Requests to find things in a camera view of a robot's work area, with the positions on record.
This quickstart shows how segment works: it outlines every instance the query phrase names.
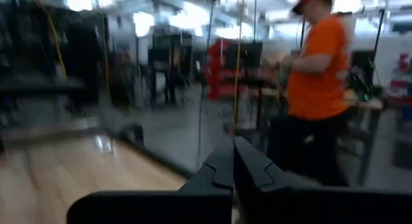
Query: yellow cable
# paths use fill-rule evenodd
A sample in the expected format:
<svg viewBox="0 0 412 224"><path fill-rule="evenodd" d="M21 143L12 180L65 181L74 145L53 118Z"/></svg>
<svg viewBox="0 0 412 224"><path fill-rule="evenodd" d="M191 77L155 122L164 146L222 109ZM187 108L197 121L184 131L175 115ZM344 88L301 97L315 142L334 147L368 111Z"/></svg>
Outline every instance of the yellow cable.
<svg viewBox="0 0 412 224"><path fill-rule="evenodd" d="M62 68L63 76L66 77L66 68L64 67L62 54L61 54L61 52L60 52L59 39L57 38L57 32L56 32L56 28L54 27L52 17L51 17L50 14L47 12L47 10L44 8L44 6L39 2L39 0L35 0L35 3L37 4L37 6L39 6L39 7L44 11L44 13L45 13L46 16L47 16L47 20L48 20L49 25L50 25L50 27L51 27L51 31L53 32L53 37L54 37L54 43L55 43L55 47L56 47L56 52L57 52L57 56L58 56L58 58L59 58L60 66L61 66L61 68Z"/></svg>
<svg viewBox="0 0 412 224"><path fill-rule="evenodd" d="M242 22L243 14L240 16L239 24L239 40L238 40L238 56L236 57L236 74L234 77L234 112L233 112L233 125L232 125L232 134L234 135L234 129L238 124L238 79L239 79L239 69L240 69L240 44L242 37Z"/></svg>

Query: white wall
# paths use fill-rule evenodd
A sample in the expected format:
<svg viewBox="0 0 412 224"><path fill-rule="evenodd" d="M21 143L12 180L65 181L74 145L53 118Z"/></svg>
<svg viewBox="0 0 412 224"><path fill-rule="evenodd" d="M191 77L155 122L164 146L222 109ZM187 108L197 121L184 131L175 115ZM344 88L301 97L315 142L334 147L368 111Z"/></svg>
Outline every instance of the white wall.
<svg viewBox="0 0 412 224"><path fill-rule="evenodd" d="M122 26L119 27L116 17L108 17L108 25L110 44L113 43L113 39L115 40L115 42L128 42L131 61L133 63L136 63L136 32L135 24L133 23L132 18L126 16L122 17Z"/></svg>

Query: man's arm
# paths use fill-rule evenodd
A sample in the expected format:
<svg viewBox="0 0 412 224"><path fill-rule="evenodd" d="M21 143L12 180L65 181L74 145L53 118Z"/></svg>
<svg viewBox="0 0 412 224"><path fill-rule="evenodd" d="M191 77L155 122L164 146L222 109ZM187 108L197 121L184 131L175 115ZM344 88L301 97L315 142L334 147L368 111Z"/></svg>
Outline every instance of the man's arm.
<svg viewBox="0 0 412 224"><path fill-rule="evenodd" d="M321 73L328 69L331 61L338 54L342 42L341 26L328 23L317 27L308 37L304 57L292 61L294 71L303 73Z"/></svg>
<svg viewBox="0 0 412 224"><path fill-rule="evenodd" d="M330 54L311 55L295 60L292 62L291 68L303 73L322 73L330 65L332 58L333 56Z"/></svg>

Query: orange shirt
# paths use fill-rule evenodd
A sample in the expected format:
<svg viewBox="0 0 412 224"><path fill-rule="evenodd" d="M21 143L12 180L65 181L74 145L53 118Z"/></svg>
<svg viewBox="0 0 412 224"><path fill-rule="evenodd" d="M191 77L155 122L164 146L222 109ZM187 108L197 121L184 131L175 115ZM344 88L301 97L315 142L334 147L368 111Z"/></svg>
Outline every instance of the orange shirt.
<svg viewBox="0 0 412 224"><path fill-rule="evenodd" d="M325 72L292 72L288 79L289 114L306 120L320 120L348 108L343 100L350 60L349 38L341 18L332 15L310 30L302 58L317 54L332 55Z"/></svg>

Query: wooden floor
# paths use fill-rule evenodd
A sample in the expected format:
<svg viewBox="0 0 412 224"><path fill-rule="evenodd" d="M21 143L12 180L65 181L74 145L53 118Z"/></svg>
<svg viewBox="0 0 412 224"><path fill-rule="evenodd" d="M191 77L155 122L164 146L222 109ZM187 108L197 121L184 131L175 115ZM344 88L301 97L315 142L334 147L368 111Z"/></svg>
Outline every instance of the wooden floor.
<svg viewBox="0 0 412 224"><path fill-rule="evenodd" d="M185 180L106 136L8 146L0 156L0 223L65 223L70 205L102 190L177 190Z"/></svg>

